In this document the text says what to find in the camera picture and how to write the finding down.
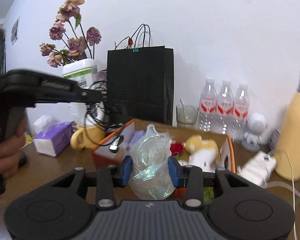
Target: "black gripper handle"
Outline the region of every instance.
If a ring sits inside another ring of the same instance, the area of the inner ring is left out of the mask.
[[[0,143],[15,134],[18,124],[25,116],[24,112],[24,107],[0,108]],[[6,190],[5,184],[5,180],[0,175],[0,195]]]

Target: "gray ridged panel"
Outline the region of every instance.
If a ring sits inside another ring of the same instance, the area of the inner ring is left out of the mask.
[[[197,211],[177,201],[123,201],[113,211],[99,212],[75,240],[225,240]]]

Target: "yellow bottle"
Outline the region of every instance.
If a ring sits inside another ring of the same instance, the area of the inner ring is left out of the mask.
[[[283,178],[292,180],[291,168],[287,153],[293,168],[293,180],[300,179],[300,83],[295,93],[280,132],[274,157],[277,161],[275,171]]]

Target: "flower bouquet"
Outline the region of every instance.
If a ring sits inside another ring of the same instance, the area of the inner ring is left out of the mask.
[[[49,56],[48,65],[57,68],[61,65],[66,65],[73,63],[75,61],[87,58],[85,52],[86,49],[89,50],[90,58],[94,59],[95,45],[99,44],[101,41],[101,35],[98,29],[95,27],[90,27],[86,35],[83,32],[81,25],[81,14],[79,5],[84,4],[84,0],[66,0],[66,2],[59,8],[56,20],[49,30],[49,36],[54,41],[62,40],[65,44],[64,48],[57,50],[54,44],[40,45],[40,51],[42,56]],[[75,19],[75,25],[71,24],[71,18]],[[65,23],[68,23],[74,34],[74,37],[69,38]],[[77,36],[75,29],[80,26],[82,36]]]

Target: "yellow plush toy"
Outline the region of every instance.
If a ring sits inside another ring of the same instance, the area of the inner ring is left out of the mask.
[[[220,162],[221,155],[217,143],[212,140],[202,140],[200,135],[191,136],[184,144],[185,150],[190,154],[189,163],[210,172],[213,161]]]

